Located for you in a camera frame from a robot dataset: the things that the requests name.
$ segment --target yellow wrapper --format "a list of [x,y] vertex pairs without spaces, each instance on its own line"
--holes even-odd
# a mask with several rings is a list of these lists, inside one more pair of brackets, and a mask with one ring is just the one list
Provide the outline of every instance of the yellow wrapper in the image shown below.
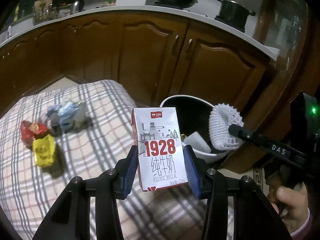
[[54,162],[55,148],[54,138],[50,134],[43,139],[34,140],[32,143],[32,150],[35,156],[36,165],[41,168],[51,166]]

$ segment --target white foam net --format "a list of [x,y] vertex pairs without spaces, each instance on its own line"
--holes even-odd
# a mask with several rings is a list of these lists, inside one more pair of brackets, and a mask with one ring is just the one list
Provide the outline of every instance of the white foam net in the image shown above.
[[229,134],[230,125],[243,127],[242,117],[237,109],[225,104],[218,104],[212,109],[209,118],[209,135],[214,148],[217,150],[238,149],[243,141]]

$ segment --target milk carton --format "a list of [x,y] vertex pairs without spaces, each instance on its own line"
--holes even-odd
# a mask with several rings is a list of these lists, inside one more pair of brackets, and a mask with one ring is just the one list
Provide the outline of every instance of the milk carton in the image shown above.
[[187,183],[182,144],[174,107],[134,108],[134,144],[139,149],[139,181],[143,191]]

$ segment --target table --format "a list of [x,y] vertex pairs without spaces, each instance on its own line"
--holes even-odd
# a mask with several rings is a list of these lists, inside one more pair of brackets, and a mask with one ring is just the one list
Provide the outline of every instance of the table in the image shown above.
[[[48,106],[83,100],[90,122],[77,133],[55,137],[60,154],[53,167],[35,165],[21,141],[22,120],[38,120]],[[42,219],[74,176],[89,179],[113,168],[133,144],[133,99],[117,82],[103,80],[24,97],[0,120],[0,205],[22,239],[32,239]],[[138,175],[131,194],[118,201],[124,239],[198,239],[206,201],[195,199],[188,185],[142,192]],[[233,210],[229,208],[228,239]],[[90,234],[95,236],[95,200],[91,199]]]

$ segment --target metal pivot bolt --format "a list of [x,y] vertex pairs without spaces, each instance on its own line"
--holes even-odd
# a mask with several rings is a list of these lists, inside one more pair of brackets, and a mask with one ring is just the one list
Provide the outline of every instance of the metal pivot bolt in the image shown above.
[[112,169],[107,170],[106,172],[107,172],[108,175],[113,175],[113,174],[116,173],[116,169],[112,168]]
[[80,176],[76,176],[76,177],[74,177],[71,181],[73,182],[73,183],[78,183],[78,182],[80,182],[82,180],[82,178],[80,177]]
[[210,174],[210,175],[214,175],[217,173],[217,171],[214,169],[214,168],[210,168],[207,170],[207,173]]
[[243,176],[242,179],[245,181],[245,182],[250,182],[252,181],[252,178],[250,176]]

